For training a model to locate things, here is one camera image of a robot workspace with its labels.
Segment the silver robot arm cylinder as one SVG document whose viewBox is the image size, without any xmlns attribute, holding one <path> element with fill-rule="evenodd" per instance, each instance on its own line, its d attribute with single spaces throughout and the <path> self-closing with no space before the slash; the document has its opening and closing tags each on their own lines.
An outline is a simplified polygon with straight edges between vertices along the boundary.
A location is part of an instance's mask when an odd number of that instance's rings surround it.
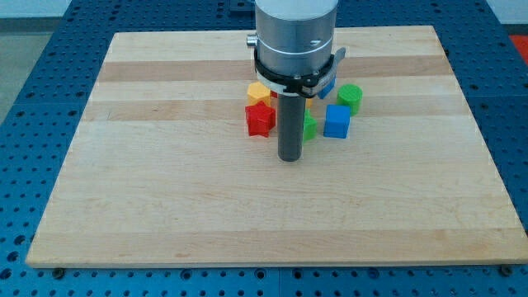
<svg viewBox="0 0 528 297">
<path fill-rule="evenodd" d="M 338 0 L 256 0 L 256 32 L 247 45 L 273 73 L 314 73 L 330 59 L 337 5 Z"/>
</svg>

